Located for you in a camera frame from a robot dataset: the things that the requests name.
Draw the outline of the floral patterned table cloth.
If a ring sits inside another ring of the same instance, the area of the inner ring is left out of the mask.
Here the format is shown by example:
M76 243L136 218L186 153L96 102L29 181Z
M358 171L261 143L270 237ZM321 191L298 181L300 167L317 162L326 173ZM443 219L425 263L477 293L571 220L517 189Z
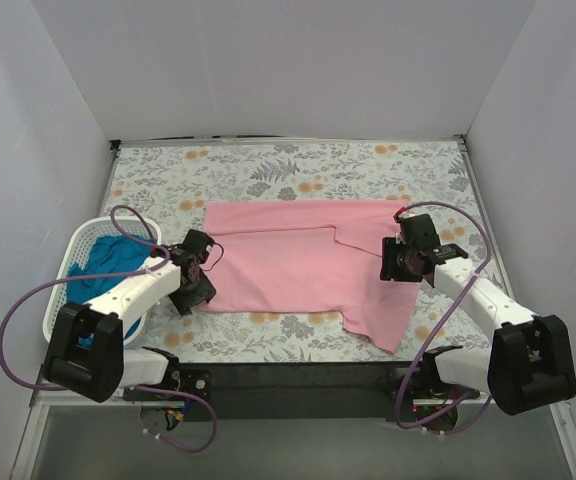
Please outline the floral patterned table cloth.
M217 201L403 200L429 213L444 242L475 261L487 224L461 140L436 142L247 141L123 143L102 211L138 210L166 241L200 228ZM194 313L169 301L149 314L134 345L187 362L370 362L389 354L344 331L336 312Z

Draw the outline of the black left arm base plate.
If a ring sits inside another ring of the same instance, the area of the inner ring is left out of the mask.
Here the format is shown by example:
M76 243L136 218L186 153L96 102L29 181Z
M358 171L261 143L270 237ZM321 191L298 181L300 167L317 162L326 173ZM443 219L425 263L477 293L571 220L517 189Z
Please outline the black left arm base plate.
M195 395L205 401L211 397L212 372L206 369L176 369L167 373L164 380L148 388L180 391ZM142 390L125 389L122 398L126 401L181 401L182 397L172 394L148 393Z

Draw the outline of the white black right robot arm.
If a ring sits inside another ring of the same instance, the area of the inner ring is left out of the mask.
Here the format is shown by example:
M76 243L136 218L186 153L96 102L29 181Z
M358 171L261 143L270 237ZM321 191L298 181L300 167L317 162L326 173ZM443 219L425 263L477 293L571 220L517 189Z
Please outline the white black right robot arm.
M485 352L459 346L423 345L397 390L401 405L411 380L432 397L455 386L487 394L508 415L517 415L576 396L576 374L566 324L516 303L481 276L468 254L443 244L427 214L394 217L395 237L382 241L381 279L426 282L452 299L487 336Z

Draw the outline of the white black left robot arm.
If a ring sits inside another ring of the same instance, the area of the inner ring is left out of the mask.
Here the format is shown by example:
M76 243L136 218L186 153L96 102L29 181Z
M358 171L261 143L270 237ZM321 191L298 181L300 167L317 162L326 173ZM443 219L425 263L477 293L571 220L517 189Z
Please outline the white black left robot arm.
M153 251L144 274L84 304L65 303L53 324L43 377L98 403L140 385L158 399L173 398L181 386L178 358L156 348L129 349L126 335L164 298L182 316L214 298L216 289L202 269L214 246L209 235L191 229L182 243Z

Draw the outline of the pink t shirt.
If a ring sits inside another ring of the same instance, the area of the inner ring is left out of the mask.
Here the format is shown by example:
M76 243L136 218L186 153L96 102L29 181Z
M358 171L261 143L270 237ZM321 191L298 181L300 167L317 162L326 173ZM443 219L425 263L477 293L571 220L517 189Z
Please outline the pink t shirt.
M337 311L343 327L397 350L419 286L380 278L382 241L399 227L401 200L211 203L203 230L223 246L207 276L214 313Z

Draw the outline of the blue t shirt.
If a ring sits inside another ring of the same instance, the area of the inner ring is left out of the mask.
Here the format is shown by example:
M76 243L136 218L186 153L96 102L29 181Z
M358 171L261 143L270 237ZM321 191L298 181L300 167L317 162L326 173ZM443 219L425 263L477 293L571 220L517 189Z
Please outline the blue t shirt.
M132 272L139 269L151 253L151 248L125 236L100 236L82 262L75 262L67 277L94 276L109 273ZM66 301L77 304L105 294L123 278L94 278L69 282Z

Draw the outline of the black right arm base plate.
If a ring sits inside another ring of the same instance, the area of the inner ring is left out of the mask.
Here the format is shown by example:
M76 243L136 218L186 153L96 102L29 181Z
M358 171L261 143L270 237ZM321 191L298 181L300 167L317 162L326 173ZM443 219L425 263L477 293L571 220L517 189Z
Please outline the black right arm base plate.
M377 378L377 386L390 400L396 400L405 373L405 368L386 369L385 372ZM430 405L444 406L456 401L465 393L471 394L470 389L463 389L457 385L448 384L430 386L424 383L421 377L415 373L404 390L403 403L408 402L411 405L416 405L428 401ZM480 394L473 392L471 396L478 398Z

